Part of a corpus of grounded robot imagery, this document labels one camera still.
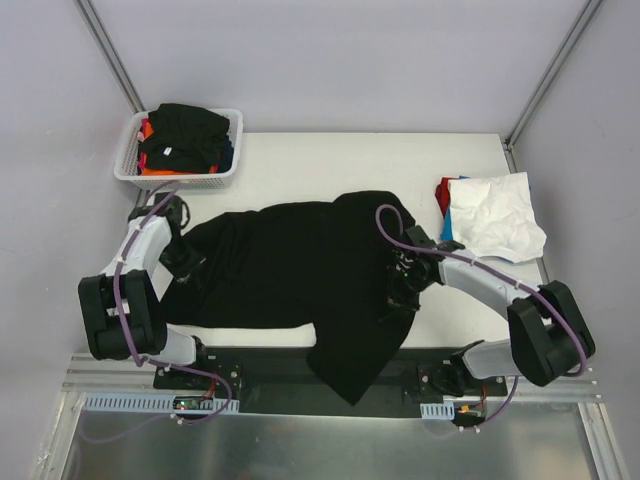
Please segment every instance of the white wall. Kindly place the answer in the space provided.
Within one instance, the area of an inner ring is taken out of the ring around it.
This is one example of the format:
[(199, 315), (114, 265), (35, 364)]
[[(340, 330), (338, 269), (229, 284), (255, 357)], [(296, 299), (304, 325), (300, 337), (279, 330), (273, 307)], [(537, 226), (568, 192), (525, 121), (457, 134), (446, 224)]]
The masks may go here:
[(552, 276), (567, 281), (631, 478), (640, 478), (640, 2), (609, 0), (517, 144)]
[(145, 106), (506, 135), (585, 0), (94, 0)]
[(77, 283), (113, 255), (134, 192), (111, 173), (131, 111), (73, 2), (2, 2), (0, 52), (0, 477), (14, 480), (86, 348)]

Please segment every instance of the white laundry basket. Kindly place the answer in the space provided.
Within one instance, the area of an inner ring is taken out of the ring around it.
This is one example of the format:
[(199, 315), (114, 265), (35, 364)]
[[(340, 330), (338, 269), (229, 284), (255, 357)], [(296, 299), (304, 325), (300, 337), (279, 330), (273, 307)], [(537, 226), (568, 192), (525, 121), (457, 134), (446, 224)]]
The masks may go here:
[(240, 158), (243, 128), (242, 113), (231, 108), (212, 108), (210, 110), (229, 119), (229, 140), (231, 140), (234, 151), (231, 168), (228, 172), (189, 175), (138, 175), (138, 131), (142, 126), (142, 119), (149, 116), (149, 112), (140, 112), (129, 120), (122, 138), (120, 138), (116, 164), (113, 168), (116, 178), (131, 182), (143, 190), (151, 190), (170, 180), (178, 182), (180, 188), (226, 188), (230, 186)]

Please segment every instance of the wire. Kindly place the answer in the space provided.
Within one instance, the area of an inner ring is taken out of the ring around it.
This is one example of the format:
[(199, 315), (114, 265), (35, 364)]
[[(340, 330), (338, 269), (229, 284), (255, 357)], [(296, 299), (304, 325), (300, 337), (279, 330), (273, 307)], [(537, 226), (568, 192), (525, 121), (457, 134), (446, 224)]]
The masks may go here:
[[(161, 190), (164, 187), (167, 187), (168, 185), (170, 185), (172, 183), (175, 183), (175, 182), (174, 181), (165, 182), (165, 183), (159, 185), (158, 187), (154, 188), (153, 190), (151, 190), (149, 192), (149, 194), (145, 198), (145, 201), (144, 201), (145, 204), (149, 201), (149, 199), (156, 192), (158, 192), (159, 190)], [(219, 375), (216, 375), (215, 373), (205, 372), (205, 371), (202, 371), (202, 370), (196, 370), (194, 368), (185, 367), (185, 366), (182, 366), (182, 365), (172, 365), (172, 364), (168, 364), (168, 363), (165, 363), (165, 362), (160, 362), (160, 361), (157, 361), (157, 360), (153, 360), (153, 359), (150, 359), (148, 357), (140, 356), (138, 354), (138, 350), (136, 349), (135, 342), (133, 341), (133, 337), (131, 335), (131, 329), (129, 328), (129, 323), (127, 321), (127, 317), (126, 317), (126, 314), (124, 312), (124, 304), (123, 304), (123, 300), (122, 300), (122, 294), (121, 294), (121, 291), (120, 291), (120, 277), (121, 277), (121, 274), (122, 274), (122, 269), (124, 268), (124, 265), (125, 265), (125, 261), (127, 259), (127, 255), (131, 251), (131, 248), (135, 244), (138, 236), (140, 235), (140, 233), (144, 229), (145, 225), (151, 220), (151, 218), (156, 214), (156, 212), (158, 212), (163, 206), (165, 206), (169, 201), (171, 201), (171, 199), (175, 196), (175, 194), (176, 194), (176, 190), (172, 190), (160, 202), (158, 202), (158, 204), (155, 205), (149, 211), (149, 213), (147, 213), (147, 215), (145, 215), (145, 217), (140, 222), (139, 228), (134, 230), (134, 232), (132, 233), (131, 237), (129, 238), (129, 240), (125, 244), (124, 248), (122, 249), (122, 252), (120, 253), (120, 258), (118, 259), (118, 263), (116, 265), (115, 272), (113, 274), (113, 294), (114, 294), (114, 297), (115, 297), (116, 310), (118, 312), (118, 318), (120, 320), (120, 326), (122, 327), (122, 333), (124, 334), (125, 342), (127, 343), (127, 347), (129, 348), (129, 353), (131, 354), (131, 357), (133, 358), (133, 361), (135, 362), (135, 364), (138, 367), (141, 367), (145, 362), (147, 362), (150, 365), (154, 365), (155, 367), (158, 367), (158, 368), (171, 368), (171, 369), (174, 369), (174, 370), (180, 370), (180, 371), (191, 373), (191, 374), (195, 374), (195, 375), (201, 375), (201, 376), (204, 376), (204, 377), (209, 377), (209, 378), (211, 378), (212, 383), (215, 384), (215, 382), (220, 382), (225, 387), (225, 389), (227, 391), (227, 398), (225, 399), (224, 404), (220, 408), (218, 408), (217, 410), (212, 411), (211, 413), (207, 414), (205, 417), (197, 419), (197, 420), (184, 421), (184, 419), (180, 419), (178, 421), (178, 423), (186, 423), (187, 425), (196, 425), (196, 424), (199, 424), (199, 423), (207, 422), (207, 421), (217, 417), (222, 411), (224, 411), (227, 408), (227, 406), (229, 405), (229, 403), (231, 402), (231, 399), (233, 397), (231, 386), (227, 383), (227, 381), (224, 378), (220, 377)], [(121, 433), (119, 433), (117, 435), (114, 435), (112, 437), (107, 437), (107, 438), (91, 438), (91, 437), (89, 437), (86, 434), (86, 432), (84, 431), (85, 418), (86, 418), (86, 415), (84, 415), (84, 414), (81, 415), (80, 416), (80, 420), (78, 422), (78, 435), (80, 436), (80, 438), (82, 438), (87, 443), (106, 444), (106, 443), (111, 443), (111, 442), (114, 442), (114, 441), (119, 440), (121, 438), (127, 437), (127, 436), (137, 432), (138, 430), (146, 427), (147, 425), (149, 425), (151, 423), (154, 423), (157, 420), (160, 420), (161, 418), (168, 418), (168, 416), (167, 416), (166, 413), (153, 416), (151, 418), (148, 418), (144, 422), (136, 425), (135, 427), (130, 428), (129, 430), (126, 430), (126, 431), (121, 432)]]
[(392, 210), (393, 212), (395, 212), (396, 216), (398, 217), (398, 222), (400, 223), (400, 232), (402, 233), (404, 231), (404, 227), (402, 224), (402, 217), (400, 215), (400, 212), (398, 211), (397, 208), (395, 208), (393, 205), (380, 205), (378, 207), (378, 209), (376, 210), (376, 224), (378, 226), (378, 230), (380, 230), (380, 233), (382, 234), (382, 236), (391, 244), (395, 245), (396, 247), (399, 248), (403, 248), (405, 250), (409, 250), (412, 252), (418, 252), (418, 253), (424, 253), (427, 255), (438, 255), (438, 256), (442, 256), (442, 257), (449, 257), (449, 258), (454, 258), (456, 260), (459, 260), (461, 262), (465, 262), (468, 263), (472, 266), (478, 267), (481, 270), (484, 270), (485, 272), (493, 275), (494, 277), (502, 280), (503, 282), (508, 283), (509, 285), (513, 285), (516, 288), (519, 288), (520, 290), (523, 290), (525, 292), (527, 292), (528, 294), (532, 295), (538, 302), (540, 302), (548, 311), (549, 313), (551, 313), (551, 316), (553, 317), (553, 319), (558, 322), (558, 324), (562, 327), (562, 329), (567, 333), (567, 335), (569, 336), (569, 338), (571, 339), (571, 341), (573, 342), (573, 345), (576, 347), (576, 350), (578, 352), (578, 357), (580, 358), (580, 366), (578, 368), (578, 370), (576, 372), (568, 372), (566, 375), (569, 377), (578, 377), (580, 375), (582, 375), (586, 369), (587, 369), (587, 355), (584, 351), (584, 348), (582, 347), (582, 344), (580, 343), (580, 340), (578, 339), (578, 336), (575, 334), (575, 332), (571, 329), (571, 327), (569, 326), (569, 324), (567, 323), (567, 321), (564, 319), (564, 317), (562, 315), (560, 315), (560, 312), (558, 312), (553, 305), (551, 305), (551, 303), (542, 296), (542, 294), (540, 292), (538, 292), (536, 289), (530, 287), (529, 285), (526, 285), (524, 283), (521, 283), (520, 281), (511, 278), (509, 275), (506, 275), (504, 273), (502, 273), (500, 270), (497, 270), (489, 265), (487, 265), (486, 263), (482, 263), (482, 262), (478, 262), (475, 259), (472, 258), (468, 258), (465, 257), (464, 255), (459, 255), (456, 253), (452, 253), (452, 252), (444, 252), (441, 250), (436, 250), (434, 248), (424, 248), (424, 247), (414, 247), (413, 245), (407, 245), (406, 243), (402, 243), (399, 242), (398, 240), (395, 240), (394, 238), (392, 238), (391, 236), (389, 236), (389, 234), (385, 231), (384, 227), (382, 226), (382, 221), (381, 221), (381, 214), (384, 210)]

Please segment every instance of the crumpled white cloth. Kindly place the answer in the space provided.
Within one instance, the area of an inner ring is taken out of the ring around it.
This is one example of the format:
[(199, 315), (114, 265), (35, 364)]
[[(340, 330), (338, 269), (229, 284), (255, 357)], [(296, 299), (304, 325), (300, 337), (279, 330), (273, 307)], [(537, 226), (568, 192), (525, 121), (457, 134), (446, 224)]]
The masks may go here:
[(526, 173), (449, 182), (453, 239), (478, 257), (514, 263), (542, 256), (547, 240), (536, 224)]

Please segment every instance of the white tabletop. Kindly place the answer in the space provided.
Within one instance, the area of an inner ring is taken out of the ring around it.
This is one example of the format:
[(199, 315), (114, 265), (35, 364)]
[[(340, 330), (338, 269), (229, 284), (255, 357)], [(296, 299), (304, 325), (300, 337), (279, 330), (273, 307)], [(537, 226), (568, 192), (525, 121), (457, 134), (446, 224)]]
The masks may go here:
[[(489, 177), (509, 173), (498, 135), (249, 133), (243, 136), (233, 185), (224, 190), (181, 190), (191, 224), (228, 211), (256, 210), (286, 202), (332, 201), (359, 190), (395, 193), (426, 233), (439, 240), (442, 215), (434, 197), (443, 176)], [(540, 283), (535, 262), (489, 263), (520, 280)], [(171, 276), (158, 266), (153, 283), (161, 295)], [(478, 339), (500, 340), (506, 322), (466, 294), (432, 285), (403, 348), (463, 346)], [(315, 344), (313, 325), (295, 329), (248, 330), (173, 327), (210, 346), (301, 347)]]

